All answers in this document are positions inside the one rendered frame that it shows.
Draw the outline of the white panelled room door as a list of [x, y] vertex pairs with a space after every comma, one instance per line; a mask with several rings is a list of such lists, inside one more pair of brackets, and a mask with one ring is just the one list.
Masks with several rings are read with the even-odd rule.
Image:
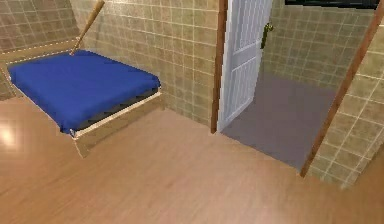
[[253, 101], [264, 26], [273, 0], [229, 0], [217, 130], [222, 132]]

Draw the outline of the blue covered wooden bed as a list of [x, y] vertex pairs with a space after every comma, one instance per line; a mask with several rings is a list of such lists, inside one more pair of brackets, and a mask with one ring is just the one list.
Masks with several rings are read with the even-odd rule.
[[164, 106], [157, 76], [69, 41], [0, 53], [0, 72], [74, 141], [79, 155]]

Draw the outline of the wooden baseball bat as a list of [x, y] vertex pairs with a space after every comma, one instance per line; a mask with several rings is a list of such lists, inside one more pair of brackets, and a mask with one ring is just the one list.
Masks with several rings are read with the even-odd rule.
[[103, 6], [105, 4], [105, 1], [104, 0], [97, 0], [93, 10], [91, 11], [91, 13], [89, 14], [89, 17], [87, 19], [87, 22], [85, 24], [85, 27], [83, 28], [83, 30], [81, 31], [80, 33], [80, 36], [77, 38], [77, 41], [75, 43], [75, 45], [73, 46], [73, 48], [71, 49], [70, 51], [70, 55], [73, 56], [75, 54], [75, 52], [79, 49], [80, 47], [80, 44], [84, 38], [84, 36], [86, 35], [86, 33], [88, 32], [88, 30], [90, 29], [90, 27], [92, 26], [92, 24], [94, 23], [95, 19], [97, 18], [98, 14], [100, 13], [100, 11], [102, 10]]

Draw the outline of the dark framed wall picture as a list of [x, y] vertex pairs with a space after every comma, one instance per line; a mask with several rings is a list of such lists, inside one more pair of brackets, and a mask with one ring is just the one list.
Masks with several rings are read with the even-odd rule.
[[376, 9], [380, 0], [284, 0], [286, 5]]

